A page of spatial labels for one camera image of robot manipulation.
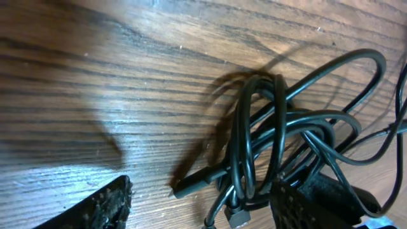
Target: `wood grain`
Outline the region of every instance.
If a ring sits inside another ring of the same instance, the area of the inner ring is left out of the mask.
[[[134,183],[129,228],[200,228],[214,187],[168,200],[169,184],[221,158],[224,117],[244,72],[283,74],[292,85],[351,50],[382,52],[385,80],[354,112],[366,135],[394,120],[406,21],[399,1],[2,1],[0,228],[32,228],[120,174]],[[294,102],[340,109],[374,70],[355,61]],[[338,137],[346,133],[340,128]],[[259,177],[269,157],[259,158]],[[394,182],[394,145],[377,164],[342,167],[383,203]],[[406,206],[403,185],[388,213],[401,228]],[[223,213],[216,226],[228,228]],[[274,228],[270,210],[254,212],[246,228]]]

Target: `wooden surface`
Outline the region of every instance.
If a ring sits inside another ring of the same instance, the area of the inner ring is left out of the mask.
[[[120,174],[134,183],[128,228],[200,228],[214,187],[167,195],[190,168],[219,160],[222,120],[244,81],[231,73],[262,69],[292,85],[345,52],[377,49],[385,80],[354,113],[367,134],[394,120],[406,21],[399,1],[1,1],[0,228],[32,228]],[[349,64],[295,103],[340,109],[374,70]],[[259,177],[269,156],[259,159]],[[342,169],[383,203],[395,164],[393,147],[372,166]],[[406,212],[403,185],[388,217],[404,228]],[[216,226],[228,228],[222,212]],[[273,228],[270,210],[252,213],[246,228]]]

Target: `black plastic object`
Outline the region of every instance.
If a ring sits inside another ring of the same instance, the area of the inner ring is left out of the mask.
[[[310,190],[315,191],[312,193],[312,198],[315,198],[319,195],[322,195],[323,198],[335,198],[333,202],[323,203],[323,201],[328,200],[324,199],[312,199],[310,197],[302,194],[298,189],[293,188],[287,183],[281,182],[281,180],[276,180],[273,182],[272,190],[270,192],[270,207],[273,212],[273,218],[275,226],[277,229],[323,229],[323,228],[332,228],[332,229],[348,229],[354,228],[351,224],[344,220],[345,216],[349,217],[353,214],[360,215],[360,212],[355,212],[354,209],[349,212],[343,212],[338,215],[338,211],[346,211],[346,208],[352,208],[350,202],[345,202],[342,207],[339,206],[339,209],[336,204],[341,200],[347,201],[348,197],[341,197],[341,195],[346,195],[344,190],[341,190],[337,185],[337,181],[326,177],[324,175],[318,176],[315,179],[315,186]],[[339,191],[339,193],[329,193],[332,191]],[[368,192],[363,190],[357,190],[360,197],[367,203],[373,204],[371,207],[380,206],[377,203],[376,199]],[[380,229],[393,229],[394,226],[385,226]],[[360,226],[357,229],[368,229],[367,226]]]
[[[287,183],[273,183],[270,205],[277,229],[353,228],[319,204],[310,202],[302,193]]]
[[[72,208],[35,229],[124,229],[130,214],[132,183],[117,177]]]
[[[379,212],[381,210],[380,204],[370,192],[354,186],[352,188],[369,211]],[[354,207],[357,203],[354,202],[348,191],[337,180],[318,173],[298,191],[308,201],[329,210],[348,225],[356,225],[362,222],[361,217],[364,216],[364,213],[359,208]]]

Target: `black cable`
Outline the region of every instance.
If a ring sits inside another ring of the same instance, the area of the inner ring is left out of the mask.
[[[317,80],[338,67],[361,58],[374,60],[376,73],[366,88],[342,111],[310,111],[293,106],[291,100]],[[401,72],[397,82],[396,120],[393,124],[385,130],[372,133],[355,141],[361,133],[361,124],[349,112],[372,93],[383,78],[385,69],[386,60],[381,53],[375,50],[361,49],[328,62],[289,88],[281,75],[256,75],[252,77],[240,92],[224,160],[215,167],[204,168],[180,181],[174,188],[173,194],[177,198],[182,198],[216,180],[216,186],[220,194],[205,219],[205,226],[211,227],[214,225],[216,214],[223,205],[226,204],[231,208],[243,206],[247,211],[265,207],[268,205],[268,195],[273,180],[283,179],[285,182],[290,182],[291,186],[299,188],[318,174],[325,164],[328,164],[343,187],[350,193],[354,202],[357,203],[356,208],[369,217],[377,218],[382,216],[394,203],[403,180],[402,133],[407,131],[407,121],[403,120],[407,111],[407,102],[402,103],[402,95],[407,79],[407,65]],[[260,94],[270,102],[250,117],[251,97],[253,94]],[[340,144],[335,143],[335,130],[333,128],[333,125],[338,120],[344,121],[352,127],[349,136]],[[251,128],[261,121],[259,127],[254,132],[251,132]],[[305,143],[282,164],[285,140],[294,134],[302,136]],[[382,147],[371,158],[354,160],[343,156],[352,148],[375,137],[385,135],[387,137]],[[397,136],[396,184],[382,210],[380,212],[370,212],[351,188],[336,160],[351,165],[374,163],[385,154],[395,136]],[[265,179],[259,185],[256,180],[254,161],[260,153],[270,146],[273,146],[270,164]],[[298,177],[305,167],[310,169],[307,177],[302,181],[293,181],[293,178]]]

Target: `tangled cable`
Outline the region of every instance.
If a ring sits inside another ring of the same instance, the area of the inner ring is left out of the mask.
[[[361,58],[374,60],[376,73],[366,88],[341,111],[311,111],[296,108],[291,102],[295,96],[323,76],[346,63]],[[396,120],[388,128],[355,141],[361,133],[361,124],[349,112],[372,93],[383,78],[385,70],[386,59],[380,52],[361,49],[349,52],[328,62],[291,87],[287,86],[281,75],[267,77],[257,75],[252,77],[240,92],[231,127],[230,141],[223,161],[186,177],[177,184],[172,194],[177,198],[182,198],[212,181],[216,181],[216,187],[220,194],[210,208],[204,222],[205,226],[210,228],[214,225],[215,216],[223,205],[226,204],[232,209],[243,206],[246,211],[268,206],[273,180],[281,179],[290,182],[291,186],[299,188],[307,184],[326,164],[332,168],[339,182],[350,193],[354,202],[357,203],[356,207],[360,211],[369,217],[377,218],[382,216],[394,203],[403,180],[402,133],[407,131],[407,122],[403,121],[407,111],[407,102],[402,102],[402,95],[407,76],[407,66],[404,67],[400,74],[396,86]],[[250,116],[253,94],[260,94],[270,102]],[[338,120],[344,121],[352,127],[348,137],[339,144],[335,142],[335,130],[333,128],[333,125]],[[258,123],[260,123],[258,128],[251,132],[251,128]],[[282,163],[286,138],[296,134],[299,134],[305,143]],[[361,143],[385,135],[387,137],[383,145],[371,158],[353,160],[343,156],[344,153]],[[385,154],[395,136],[397,136],[396,183],[382,210],[380,212],[371,212],[359,200],[336,160],[351,165],[372,164]],[[273,146],[273,148],[268,170],[261,185],[257,185],[254,161],[270,146]],[[307,177],[301,181],[293,181],[293,177],[296,177],[305,167],[310,169]]]

